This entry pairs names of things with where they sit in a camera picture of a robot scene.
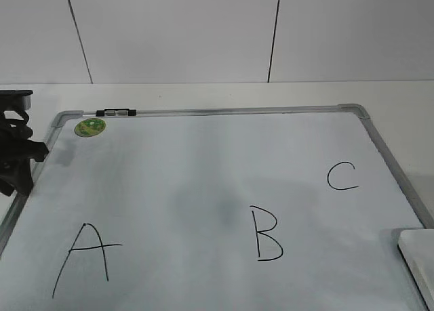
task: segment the whiteboard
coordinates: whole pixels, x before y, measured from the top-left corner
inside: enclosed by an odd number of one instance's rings
[[[353,113],[83,119],[1,256],[1,310],[423,310],[396,246],[422,224]]]

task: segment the white table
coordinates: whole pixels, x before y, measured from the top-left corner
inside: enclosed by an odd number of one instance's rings
[[[63,110],[138,110],[319,106],[358,103],[434,213],[434,81],[166,84],[166,85],[0,85],[32,89],[29,125],[42,140]],[[11,199],[0,196],[0,217]]]

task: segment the round magnet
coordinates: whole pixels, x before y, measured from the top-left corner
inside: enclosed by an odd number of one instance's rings
[[[99,135],[106,129],[106,123],[99,118],[89,118],[80,121],[75,126],[75,133],[80,137],[93,137]]]

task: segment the white wall panel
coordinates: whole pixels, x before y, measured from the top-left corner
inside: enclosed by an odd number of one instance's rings
[[[89,83],[67,0],[0,0],[0,83]]]
[[[434,0],[281,0],[271,81],[434,79]]]
[[[277,0],[71,0],[95,83],[266,81]]]

